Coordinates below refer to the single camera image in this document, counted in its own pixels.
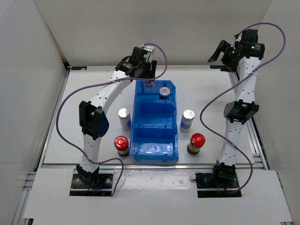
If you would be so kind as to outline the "white-lid spice jar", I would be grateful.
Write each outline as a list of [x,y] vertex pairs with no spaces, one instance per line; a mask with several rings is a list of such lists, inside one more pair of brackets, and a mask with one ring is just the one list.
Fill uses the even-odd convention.
[[168,87],[161,87],[159,89],[159,99],[160,100],[167,100],[169,99],[169,96],[170,96],[170,89]]
[[143,81],[146,88],[153,88],[155,86],[155,81]]

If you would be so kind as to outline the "silver-lid blue-label bottle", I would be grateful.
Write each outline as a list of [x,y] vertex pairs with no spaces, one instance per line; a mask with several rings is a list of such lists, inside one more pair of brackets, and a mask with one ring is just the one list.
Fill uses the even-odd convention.
[[118,117],[123,130],[129,131],[131,129],[131,116],[127,108],[121,108],[118,111]]
[[195,117],[195,113],[190,109],[186,109],[183,112],[181,121],[180,121],[180,131],[181,132],[189,131],[189,129],[193,123],[194,117]]

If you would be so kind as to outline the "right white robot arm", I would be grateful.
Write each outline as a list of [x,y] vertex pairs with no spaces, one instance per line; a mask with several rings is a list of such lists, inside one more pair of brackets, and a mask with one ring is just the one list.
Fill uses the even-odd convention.
[[234,44],[222,40],[208,62],[215,62],[223,53],[221,62],[224,71],[236,72],[240,68],[240,80],[234,101],[226,104],[224,117],[226,119],[225,138],[221,153],[213,167],[210,181],[215,187],[222,187],[235,176],[236,145],[244,124],[259,110],[255,103],[255,83],[257,73],[254,71],[262,62],[265,45],[258,42],[258,31],[248,29],[236,35]]

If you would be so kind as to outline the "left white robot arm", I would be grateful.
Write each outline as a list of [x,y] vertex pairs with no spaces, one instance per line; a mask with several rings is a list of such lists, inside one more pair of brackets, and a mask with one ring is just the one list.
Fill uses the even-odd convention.
[[90,101],[82,101],[79,105],[79,124],[84,138],[85,156],[76,169],[82,183],[89,188],[98,185],[99,166],[96,162],[101,139],[109,129],[107,111],[117,96],[132,82],[132,78],[142,79],[147,88],[154,86],[157,61],[152,59],[153,53],[152,46],[135,47],[132,54],[115,67],[110,84],[104,85]]

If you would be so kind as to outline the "right black logo label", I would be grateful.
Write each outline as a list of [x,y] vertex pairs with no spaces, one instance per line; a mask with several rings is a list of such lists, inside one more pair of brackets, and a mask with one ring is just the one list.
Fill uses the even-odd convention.
[[223,69],[225,66],[224,65],[210,65],[210,69]]

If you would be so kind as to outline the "black logo label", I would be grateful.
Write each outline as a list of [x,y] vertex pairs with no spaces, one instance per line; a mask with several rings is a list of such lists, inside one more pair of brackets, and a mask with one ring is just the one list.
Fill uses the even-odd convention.
[[223,69],[225,66],[224,65],[210,65],[210,69]]
[[87,70],[86,66],[77,66],[71,67],[71,70]]

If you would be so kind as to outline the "left black logo label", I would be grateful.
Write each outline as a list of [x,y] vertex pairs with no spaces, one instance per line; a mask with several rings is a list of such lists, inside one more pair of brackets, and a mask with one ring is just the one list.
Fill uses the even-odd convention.
[[77,66],[71,67],[71,70],[87,70],[86,66]]

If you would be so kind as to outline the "near blue storage bin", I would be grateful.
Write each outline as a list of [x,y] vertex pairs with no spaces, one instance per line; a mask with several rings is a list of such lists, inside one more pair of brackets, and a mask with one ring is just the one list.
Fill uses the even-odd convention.
[[129,154],[138,162],[176,163],[179,160],[178,132],[172,127],[134,127]]

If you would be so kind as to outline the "left red-lid sauce jar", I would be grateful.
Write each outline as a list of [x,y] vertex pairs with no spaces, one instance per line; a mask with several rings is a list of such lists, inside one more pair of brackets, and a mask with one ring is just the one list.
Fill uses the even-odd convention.
[[114,146],[121,157],[129,155],[129,141],[125,136],[117,136],[114,140]]

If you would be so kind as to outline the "red-lid sauce jar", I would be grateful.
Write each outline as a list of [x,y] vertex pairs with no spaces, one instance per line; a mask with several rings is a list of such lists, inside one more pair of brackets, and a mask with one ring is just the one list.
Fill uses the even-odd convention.
[[194,133],[190,138],[190,142],[187,146],[187,151],[192,155],[196,155],[200,152],[200,150],[204,146],[205,142],[206,142],[206,139],[203,134]]
[[125,136],[117,136],[114,140],[114,146],[121,157],[129,155],[129,141]]

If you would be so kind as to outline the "right red-lid sauce jar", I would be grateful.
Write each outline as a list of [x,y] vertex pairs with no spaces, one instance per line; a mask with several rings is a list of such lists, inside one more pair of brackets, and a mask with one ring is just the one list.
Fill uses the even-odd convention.
[[205,142],[206,142],[206,139],[203,134],[194,133],[190,138],[190,142],[187,146],[187,151],[192,155],[196,155],[200,152],[200,150],[204,146]]

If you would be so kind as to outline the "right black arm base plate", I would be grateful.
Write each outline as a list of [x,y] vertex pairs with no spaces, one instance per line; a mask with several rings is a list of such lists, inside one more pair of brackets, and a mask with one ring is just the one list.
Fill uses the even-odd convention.
[[198,198],[240,198],[241,191],[232,193],[240,188],[237,175],[229,183],[217,182],[212,179],[211,173],[193,173],[189,177],[191,182],[196,182]]

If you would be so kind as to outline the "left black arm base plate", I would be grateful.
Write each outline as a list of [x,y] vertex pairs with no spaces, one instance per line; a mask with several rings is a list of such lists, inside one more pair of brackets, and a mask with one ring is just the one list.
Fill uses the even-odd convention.
[[97,170],[92,184],[83,181],[81,175],[74,171],[69,189],[69,196],[109,197],[113,191],[113,172]]

